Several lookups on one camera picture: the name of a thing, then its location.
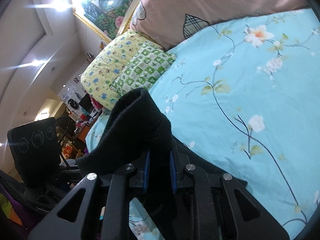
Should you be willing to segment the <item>cluttered wooden desk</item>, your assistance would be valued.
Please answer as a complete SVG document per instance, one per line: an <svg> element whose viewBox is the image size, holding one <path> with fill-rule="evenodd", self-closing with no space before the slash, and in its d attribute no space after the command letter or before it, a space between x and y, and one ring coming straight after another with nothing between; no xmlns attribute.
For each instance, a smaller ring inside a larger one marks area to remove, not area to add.
<svg viewBox="0 0 320 240"><path fill-rule="evenodd" d="M65 159L76 159L87 152L85 137L104 107L88 93L62 96L63 113L56 118L58 143Z"/></svg>

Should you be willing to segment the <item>light blue floral bedsheet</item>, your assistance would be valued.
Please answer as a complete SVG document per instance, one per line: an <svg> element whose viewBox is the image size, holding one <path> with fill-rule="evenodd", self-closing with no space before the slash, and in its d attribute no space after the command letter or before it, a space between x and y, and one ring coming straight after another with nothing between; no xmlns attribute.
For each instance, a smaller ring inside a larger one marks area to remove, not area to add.
<svg viewBox="0 0 320 240"><path fill-rule="evenodd" d="M173 135L204 160L248 182L295 239L319 208L319 20L312 9L218 24L185 17L187 37L160 76L125 68L103 81L150 95Z"/></svg>

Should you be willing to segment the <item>black fleece pants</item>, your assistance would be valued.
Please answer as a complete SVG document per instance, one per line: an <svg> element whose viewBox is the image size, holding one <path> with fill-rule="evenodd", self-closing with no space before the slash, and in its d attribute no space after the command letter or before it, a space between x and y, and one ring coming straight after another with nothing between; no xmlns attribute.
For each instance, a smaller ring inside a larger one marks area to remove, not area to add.
<svg viewBox="0 0 320 240"><path fill-rule="evenodd" d="M177 191L172 192L170 151ZM149 183L143 172L150 152ZM129 203L137 198L165 239L246 239L242 184L176 142L170 121L147 90L134 89L111 112L97 147L77 161L83 174L111 175L102 239L129 238Z"/></svg>

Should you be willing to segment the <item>gold framed landscape painting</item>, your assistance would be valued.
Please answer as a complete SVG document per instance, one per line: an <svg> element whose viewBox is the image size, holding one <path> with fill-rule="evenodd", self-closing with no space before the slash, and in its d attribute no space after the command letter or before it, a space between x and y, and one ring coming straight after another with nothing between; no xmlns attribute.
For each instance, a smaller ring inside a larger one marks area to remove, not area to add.
<svg viewBox="0 0 320 240"><path fill-rule="evenodd" d="M73 14L105 42L128 30L140 0L72 0Z"/></svg>

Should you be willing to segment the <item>yellow cartoon print pillow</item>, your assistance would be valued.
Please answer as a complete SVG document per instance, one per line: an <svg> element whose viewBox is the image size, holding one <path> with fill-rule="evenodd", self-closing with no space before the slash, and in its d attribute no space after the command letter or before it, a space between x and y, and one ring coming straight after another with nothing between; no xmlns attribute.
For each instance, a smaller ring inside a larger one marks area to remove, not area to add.
<svg viewBox="0 0 320 240"><path fill-rule="evenodd" d="M81 75L81 85L89 96L112 110L120 96L110 85L145 42L150 39L138 31L128 30L107 44Z"/></svg>

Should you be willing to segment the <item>green checkered pillow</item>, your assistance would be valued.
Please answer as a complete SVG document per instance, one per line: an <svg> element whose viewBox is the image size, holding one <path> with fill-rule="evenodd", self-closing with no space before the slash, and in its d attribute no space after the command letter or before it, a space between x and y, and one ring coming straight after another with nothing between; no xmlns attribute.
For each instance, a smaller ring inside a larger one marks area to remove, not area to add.
<svg viewBox="0 0 320 240"><path fill-rule="evenodd" d="M145 42L110 88L121 96L136 88L149 90L175 60L175 54Z"/></svg>

